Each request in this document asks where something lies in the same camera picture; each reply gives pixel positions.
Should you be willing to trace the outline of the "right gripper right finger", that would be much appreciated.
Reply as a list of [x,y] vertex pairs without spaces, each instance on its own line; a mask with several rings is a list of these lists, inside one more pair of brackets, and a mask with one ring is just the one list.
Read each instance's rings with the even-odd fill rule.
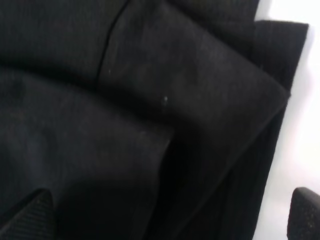
[[297,187],[292,193],[287,238],[320,240],[320,196],[306,187]]

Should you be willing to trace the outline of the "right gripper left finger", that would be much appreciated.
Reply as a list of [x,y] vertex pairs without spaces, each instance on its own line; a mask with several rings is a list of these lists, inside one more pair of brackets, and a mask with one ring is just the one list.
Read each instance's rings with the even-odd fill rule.
[[38,189],[0,216],[2,240],[55,240],[57,228],[52,194]]

